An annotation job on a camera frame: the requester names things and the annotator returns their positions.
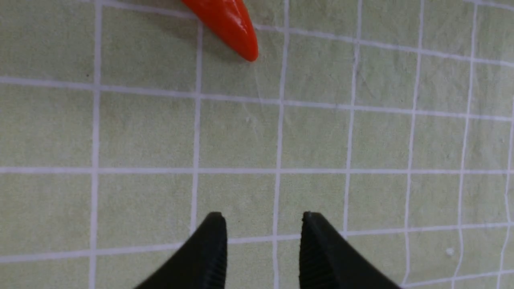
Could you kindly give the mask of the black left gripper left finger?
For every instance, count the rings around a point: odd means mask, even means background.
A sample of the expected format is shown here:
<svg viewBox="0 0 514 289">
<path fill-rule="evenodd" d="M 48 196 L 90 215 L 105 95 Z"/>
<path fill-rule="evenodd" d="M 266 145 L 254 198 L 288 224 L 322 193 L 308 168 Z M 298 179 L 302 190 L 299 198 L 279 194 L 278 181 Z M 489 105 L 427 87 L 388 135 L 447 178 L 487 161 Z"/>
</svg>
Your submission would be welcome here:
<svg viewBox="0 0 514 289">
<path fill-rule="evenodd" d="M 210 212 L 188 240 L 137 289 L 224 289 L 228 236 L 221 212 Z"/>
</svg>

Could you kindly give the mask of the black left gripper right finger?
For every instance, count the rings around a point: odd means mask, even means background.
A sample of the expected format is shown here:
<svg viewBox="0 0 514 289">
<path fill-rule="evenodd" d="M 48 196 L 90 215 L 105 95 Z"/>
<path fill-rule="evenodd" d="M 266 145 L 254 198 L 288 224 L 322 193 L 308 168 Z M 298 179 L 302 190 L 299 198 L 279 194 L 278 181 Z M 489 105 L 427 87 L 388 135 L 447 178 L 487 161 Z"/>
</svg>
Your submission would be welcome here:
<svg viewBox="0 0 514 289">
<path fill-rule="evenodd" d="M 398 289 L 319 212 L 304 212 L 299 253 L 301 289 Z"/>
</svg>

